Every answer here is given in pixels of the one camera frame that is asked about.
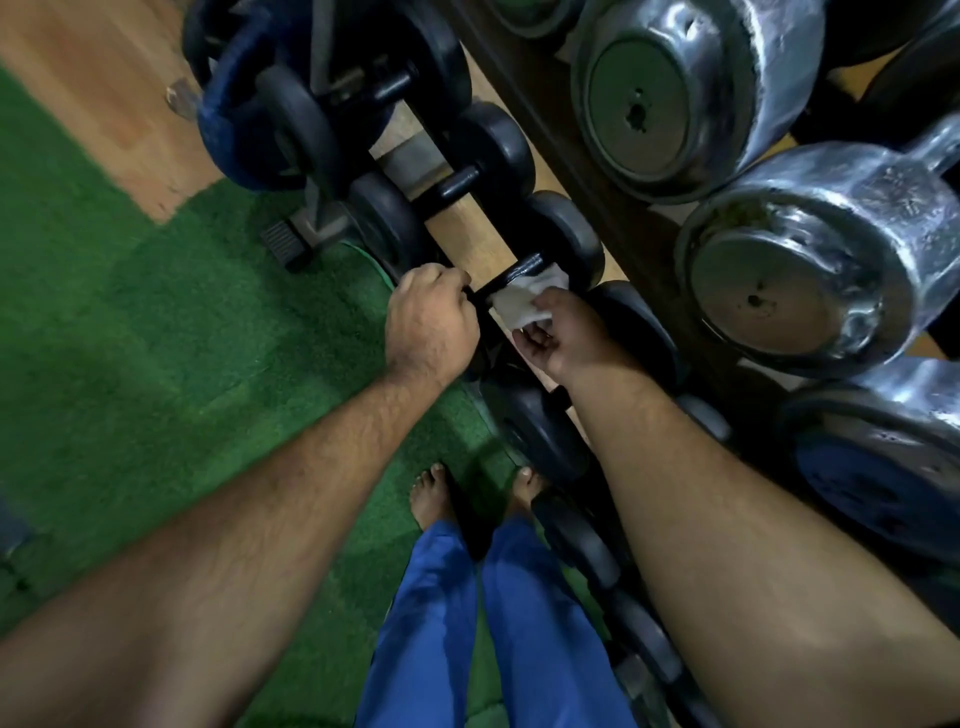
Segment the pant leg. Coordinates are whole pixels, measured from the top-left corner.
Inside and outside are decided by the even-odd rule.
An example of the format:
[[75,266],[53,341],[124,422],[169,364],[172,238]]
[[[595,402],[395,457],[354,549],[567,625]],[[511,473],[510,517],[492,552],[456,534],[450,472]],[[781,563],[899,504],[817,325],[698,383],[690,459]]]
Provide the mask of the pant leg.
[[636,728],[600,636],[528,519],[494,532],[483,587],[513,728]]
[[462,726],[476,635],[473,561],[460,530],[420,536],[380,628],[357,728]]

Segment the artificial grass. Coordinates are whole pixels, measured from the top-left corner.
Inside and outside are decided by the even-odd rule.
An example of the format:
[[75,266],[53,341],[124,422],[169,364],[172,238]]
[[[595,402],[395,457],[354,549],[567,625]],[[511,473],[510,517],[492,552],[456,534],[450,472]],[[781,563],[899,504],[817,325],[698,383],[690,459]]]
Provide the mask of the artificial grass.
[[[0,633],[361,389],[389,290],[348,247],[290,276],[256,241],[297,196],[220,182],[155,226],[0,71],[0,496],[40,536],[0,570]],[[466,394],[397,453],[250,726],[349,726],[443,459],[482,508],[513,469]],[[57,686],[50,686],[55,691]],[[490,637],[468,711],[500,697]]]

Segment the hairy forearm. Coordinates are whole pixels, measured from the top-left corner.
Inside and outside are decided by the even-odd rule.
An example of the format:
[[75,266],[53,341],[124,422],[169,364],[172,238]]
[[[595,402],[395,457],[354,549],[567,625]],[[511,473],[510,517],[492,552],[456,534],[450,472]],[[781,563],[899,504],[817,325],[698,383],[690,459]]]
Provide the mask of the hairy forearm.
[[652,597],[734,725],[960,714],[960,643],[875,557],[640,371],[597,366],[568,389]]
[[0,725],[229,719],[439,394],[382,377],[25,621],[0,643]]

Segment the bare foot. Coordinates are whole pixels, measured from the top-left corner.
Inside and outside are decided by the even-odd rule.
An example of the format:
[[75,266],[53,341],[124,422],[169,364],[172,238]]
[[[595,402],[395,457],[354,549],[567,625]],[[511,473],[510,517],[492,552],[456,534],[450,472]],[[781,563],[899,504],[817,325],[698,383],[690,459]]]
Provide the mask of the bare foot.
[[446,469],[441,463],[434,463],[414,481],[410,491],[410,512],[422,531],[437,521],[457,522],[446,489]]
[[546,487],[546,481],[532,468],[521,468],[514,478],[514,489],[507,501],[507,511],[503,514],[504,521],[516,515],[533,518],[530,504]]

